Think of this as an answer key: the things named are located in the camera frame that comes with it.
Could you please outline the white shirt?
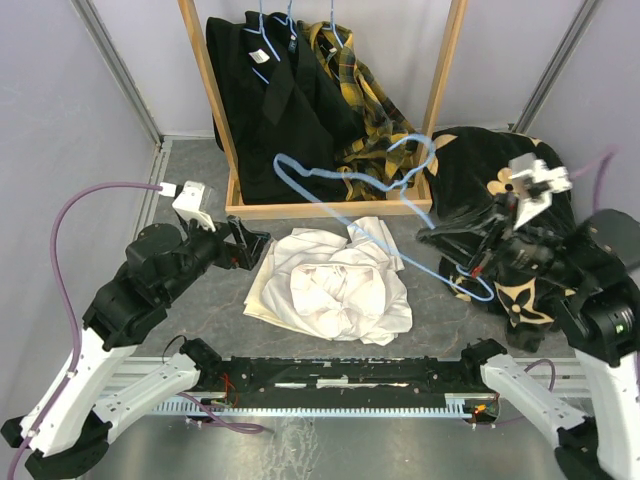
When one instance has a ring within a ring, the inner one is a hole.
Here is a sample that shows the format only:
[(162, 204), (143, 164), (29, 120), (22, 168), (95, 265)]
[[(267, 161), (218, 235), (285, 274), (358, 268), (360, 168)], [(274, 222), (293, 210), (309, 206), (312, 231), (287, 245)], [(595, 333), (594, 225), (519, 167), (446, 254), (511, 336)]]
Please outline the white shirt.
[(304, 334), (387, 345), (413, 326), (404, 263), (383, 220), (362, 217), (347, 232), (295, 228), (276, 240), (262, 302)]

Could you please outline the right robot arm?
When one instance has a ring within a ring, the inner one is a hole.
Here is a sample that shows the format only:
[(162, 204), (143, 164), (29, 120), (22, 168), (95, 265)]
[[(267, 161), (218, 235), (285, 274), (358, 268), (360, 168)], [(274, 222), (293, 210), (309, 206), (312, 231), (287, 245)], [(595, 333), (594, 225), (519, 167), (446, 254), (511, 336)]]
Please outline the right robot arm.
[(472, 277), (508, 267), (570, 290), (552, 298), (556, 321), (584, 372), (594, 413), (555, 397), (507, 354), (475, 356), (458, 368), (467, 389), (489, 387), (551, 445), (568, 479), (639, 476), (639, 223), (615, 209), (596, 212), (560, 238), (520, 228), (521, 201), (508, 192), (491, 206), (434, 229), (419, 242), (461, 264)]

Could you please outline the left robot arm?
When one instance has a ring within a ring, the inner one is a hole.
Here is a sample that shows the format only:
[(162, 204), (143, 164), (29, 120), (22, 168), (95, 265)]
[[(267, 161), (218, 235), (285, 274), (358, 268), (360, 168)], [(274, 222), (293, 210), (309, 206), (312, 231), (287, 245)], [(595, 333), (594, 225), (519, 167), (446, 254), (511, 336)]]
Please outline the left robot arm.
[(5, 421), (10, 447), (29, 450), (25, 468), (35, 479), (72, 479), (91, 470), (111, 443), (165, 399), (209, 390), (224, 376), (223, 360), (200, 338), (120, 393), (100, 395), (119, 366), (167, 317), (172, 304), (210, 267), (250, 271), (271, 236), (250, 231), (235, 216), (207, 230), (196, 221), (144, 228), (126, 250), (114, 278), (83, 316), (80, 346), (39, 404)]

